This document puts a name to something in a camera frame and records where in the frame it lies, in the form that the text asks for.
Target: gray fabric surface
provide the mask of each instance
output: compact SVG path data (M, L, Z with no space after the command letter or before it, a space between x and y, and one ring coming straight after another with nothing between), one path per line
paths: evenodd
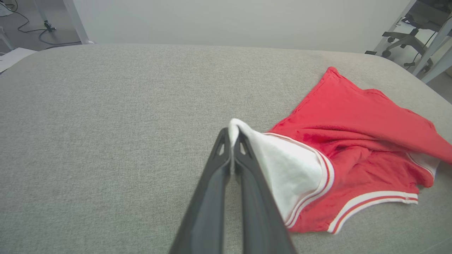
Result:
M219 130L231 118L268 130L329 66L452 142L452 105L376 56L85 45L21 60L0 75L0 253L166 253ZM241 253L238 187L227 187L225 253ZM451 193L443 163L419 205L376 205L338 235L293 242L310 254L450 253Z

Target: white fabric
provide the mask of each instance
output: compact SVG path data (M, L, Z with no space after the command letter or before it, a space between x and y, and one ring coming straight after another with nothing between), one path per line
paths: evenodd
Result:
M303 147L304 149L307 149L309 151L314 152L317 155L317 158L319 158L320 165L322 167L322 180L320 181L319 187L309 195L302 195L301 199L298 200L298 203L295 205L295 208L292 211L292 214L288 218L287 221L285 221L285 224L288 228L291 228L295 225L297 218L300 216L301 211L310 203L315 201L316 199L320 198L321 196L325 195L327 192L330 191L331 187L333 186L334 182L334 169L333 165L331 164L331 161L322 153L320 153L318 150L303 144L301 142L298 142L294 139L291 139L287 136L279 135L276 133L264 133L265 135L271 135L279 137L287 142L296 144L298 146Z
M407 154L414 163L428 170L432 174L433 178L435 178L436 168L441 162L440 159L422 153L410 152Z
M13 12L4 5L4 3L0 4L0 17L8 16L13 14Z
M315 152L297 144L254 131L239 119L232 119L229 123L232 148L238 138L239 129L248 137L276 205L286 222L299 201L318 189L324 177L321 158Z

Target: office chair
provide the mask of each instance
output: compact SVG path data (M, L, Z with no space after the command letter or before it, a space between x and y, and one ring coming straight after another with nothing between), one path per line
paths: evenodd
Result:
M419 29L429 29L438 32L441 26L446 22L451 13L450 6L452 6L452 0L418 0L413 7L408 11L403 21L409 23L415 28L409 33L398 32L385 32L384 37L388 37L388 42L397 42L391 44L381 54L382 57L389 57L391 55L391 49L400 46L405 48L406 45L412 46L420 55L424 55L427 47L416 38L416 34ZM414 63L405 63L404 66L413 66ZM424 71L429 71L433 66L431 59L428 59L427 65L424 67Z

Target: clothing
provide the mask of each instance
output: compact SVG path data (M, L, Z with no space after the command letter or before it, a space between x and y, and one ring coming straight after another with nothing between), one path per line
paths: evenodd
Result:
M302 143L254 131L239 119L229 123L232 149L239 128L248 137L281 217L286 221L300 201L308 200L322 190L328 172L320 161L326 158Z
M289 174L297 170L321 174L294 198L294 194L275 195L273 190L290 192L287 189L297 186L301 176L286 175L289 184L275 186L281 182L278 172L287 172L287 167L268 167L264 159L267 149L257 156L261 167L272 171L264 175L272 184L286 226L297 232L337 233L348 218L369 206L417 204L416 185L433 185L440 160L452 164L452 145L436 133L430 121L398 107L379 90L358 88L333 67L287 118L268 133L254 134L254 150L261 143L255 140L263 136L303 147L316 157L317 166L311 167L316 170L306 171L300 163L290 169ZM300 157L303 161L304 155L300 153ZM278 200L284 197L292 200Z

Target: striped trim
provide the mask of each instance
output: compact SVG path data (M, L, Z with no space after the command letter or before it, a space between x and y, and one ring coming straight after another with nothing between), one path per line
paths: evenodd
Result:
M441 161L440 159L420 153L406 153L406 155L414 164L427 170L432 175L433 179L435 179L436 168L438 167L439 162Z
M336 218L331 222L328 232L337 234L344 223L357 212L385 202L402 202L405 204L417 204L418 195L400 191L376 191L357 196L348 201Z
M300 215L300 212L303 210L303 208L305 208L307 205L309 205L316 199L325 195L331 189L331 186L333 185L333 182L334 182L334 168L333 168L333 165L331 164L330 160L325 155L323 155L318 150L316 150L306 144L303 144L303 143L298 142L294 139L291 139L287 136L279 135L276 133L269 132L269 133L264 133L264 134L285 139L291 143L294 143L298 146L301 146L303 148L306 148L306 149L314 152L317 155L317 158L319 159L320 165L322 167L322 175L323 176L322 176L322 180L319 184L319 187L311 194L300 199L297 202L297 204L295 205L295 207L292 209L292 213L290 214L290 216L288 218L284 218L284 220L286 220L285 221L286 227L291 228L295 225L295 223Z

